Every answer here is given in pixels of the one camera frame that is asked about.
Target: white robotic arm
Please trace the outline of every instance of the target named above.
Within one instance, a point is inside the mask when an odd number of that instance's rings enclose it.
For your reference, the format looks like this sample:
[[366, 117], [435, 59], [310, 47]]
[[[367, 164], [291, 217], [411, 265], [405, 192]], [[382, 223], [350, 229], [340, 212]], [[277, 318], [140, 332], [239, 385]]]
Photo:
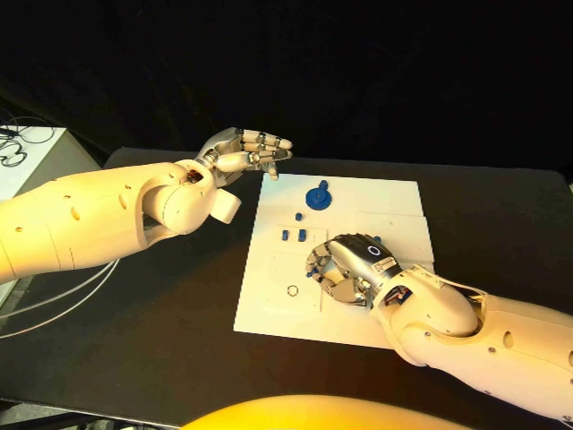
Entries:
[[231, 128], [196, 160], [65, 176], [0, 203], [0, 284], [95, 266], [192, 233], [212, 215], [231, 223], [239, 199], [221, 187], [245, 169], [278, 179], [293, 144]]
[[[323, 269], [334, 261], [337, 282]], [[388, 340], [416, 366], [435, 367], [529, 411], [573, 421], [573, 316], [487, 294], [429, 273], [403, 271], [366, 235], [340, 235], [305, 271], [349, 305], [372, 303]]]

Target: yellow object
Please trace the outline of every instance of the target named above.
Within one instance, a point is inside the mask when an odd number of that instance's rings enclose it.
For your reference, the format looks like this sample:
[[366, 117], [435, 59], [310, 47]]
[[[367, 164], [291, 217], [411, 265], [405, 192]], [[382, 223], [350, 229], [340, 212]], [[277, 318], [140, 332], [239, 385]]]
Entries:
[[193, 421], [183, 430], [465, 429], [460, 424], [373, 401], [297, 395], [246, 401]]

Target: black table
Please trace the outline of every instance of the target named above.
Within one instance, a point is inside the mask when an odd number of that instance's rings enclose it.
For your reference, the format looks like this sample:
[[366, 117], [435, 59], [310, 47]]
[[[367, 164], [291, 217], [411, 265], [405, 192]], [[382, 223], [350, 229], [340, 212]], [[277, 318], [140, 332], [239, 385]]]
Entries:
[[[123, 149], [107, 166], [192, 156]], [[437, 272], [573, 314], [573, 195], [555, 172], [321, 159], [285, 161], [281, 172], [418, 181]], [[229, 226], [209, 219], [192, 235], [127, 257], [66, 317], [0, 341], [0, 399], [179, 425], [245, 400], [333, 394], [478, 428], [559, 429], [389, 350], [232, 330], [259, 189], [261, 175], [245, 174], [229, 188], [244, 201]], [[38, 276], [20, 305], [92, 273]], [[6, 329], [42, 321], [84, 294], [22, 315]]]

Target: white board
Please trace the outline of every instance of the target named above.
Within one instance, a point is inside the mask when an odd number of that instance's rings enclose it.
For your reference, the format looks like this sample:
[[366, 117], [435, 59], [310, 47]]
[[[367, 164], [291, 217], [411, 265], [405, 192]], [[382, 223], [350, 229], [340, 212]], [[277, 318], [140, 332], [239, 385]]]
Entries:
[[[305, 205], [305, 193], [323, 179], [331, 205], [314, 211]], [[301, 221], [297, 212], [304, 215]], [[300, 229], [305, 229], [304, 242]], [[290, 231], [287, 241], [282, 230]], [[344, 233], [379, 236], [405, 269], [418, 263], [432, 271], [416, 182], [304, 175], [281, 175], [277, 182], [265, 175], [233, 330], [390, 348], [367, 308], [336, 302], [305, 277], [313, 248]]]

